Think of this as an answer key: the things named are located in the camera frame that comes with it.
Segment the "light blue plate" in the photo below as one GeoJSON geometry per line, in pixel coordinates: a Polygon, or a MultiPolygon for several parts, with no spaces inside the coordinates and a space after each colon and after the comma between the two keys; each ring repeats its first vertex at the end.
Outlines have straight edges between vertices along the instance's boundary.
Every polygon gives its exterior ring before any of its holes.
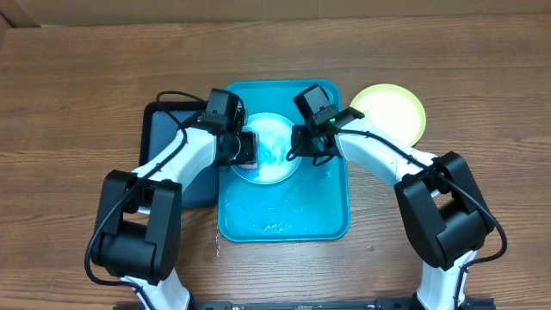
{"type": "Polygon", "coordinates": [[[279,183],[291,177],[300,165],[300,159],[287,161],[291,149],[293,122],[275,113],[257,113],[247,119],[245,131],[257,136],[257,165],[233,166],[245,181],[259,185],[279,183]]]}

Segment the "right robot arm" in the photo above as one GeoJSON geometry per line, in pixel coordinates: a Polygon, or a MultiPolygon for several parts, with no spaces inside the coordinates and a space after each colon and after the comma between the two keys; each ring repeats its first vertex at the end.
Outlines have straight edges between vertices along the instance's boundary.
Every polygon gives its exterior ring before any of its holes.
{"type": "Polygon", "coordinates": [[[478,250],[497,228],[466,161],[455,152],[437,156],[405,145],[363,112],[339,109],[314,84],[294,98],[304,124],[292,129],[287,159],[320,166],[344,158],[393,188],[406,236],[423,262],[412,309],[493,309],[492,300],[464,293],[467,273],[481,263],[478,250]]]}

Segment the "green scrubbing sponge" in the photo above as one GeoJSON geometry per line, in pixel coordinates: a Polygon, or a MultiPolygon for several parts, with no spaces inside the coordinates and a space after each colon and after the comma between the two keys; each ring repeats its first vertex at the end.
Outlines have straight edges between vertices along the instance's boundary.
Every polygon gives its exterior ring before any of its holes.
{"type": "Polygon", "coordinates": [[[255,170],[258,166],[258,137],[254,132],[242,132],[239,136],[240,151],[236,157],[239,167],[245,170],[255,170]]]}

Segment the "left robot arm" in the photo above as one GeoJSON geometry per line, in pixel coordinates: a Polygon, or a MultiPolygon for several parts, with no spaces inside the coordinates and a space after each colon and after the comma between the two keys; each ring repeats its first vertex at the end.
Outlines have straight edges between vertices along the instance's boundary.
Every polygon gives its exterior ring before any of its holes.
{"type": "Polygon", "coordinates": [[[242,99],[213,88],[199,104],[176,122],[174,139],[156,157],[103,180],[84,270],[96,284],[131,288],[143,309],[191,307],[175,269],[186,188],[207,167],[257,162],[257,136],[243,129],[242,99]]]}

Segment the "yellow-green plate front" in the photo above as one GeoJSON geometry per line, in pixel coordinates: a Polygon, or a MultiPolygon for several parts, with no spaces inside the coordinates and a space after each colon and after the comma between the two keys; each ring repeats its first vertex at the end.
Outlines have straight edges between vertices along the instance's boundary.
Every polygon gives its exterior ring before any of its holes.
{"type": "Polygon", "coordinates": [[[421,101],[396,84],[375,84],[359,92],[350,106],[363,112],[391,137],[415,146],[422,138],[426,114],[421,101]]]}

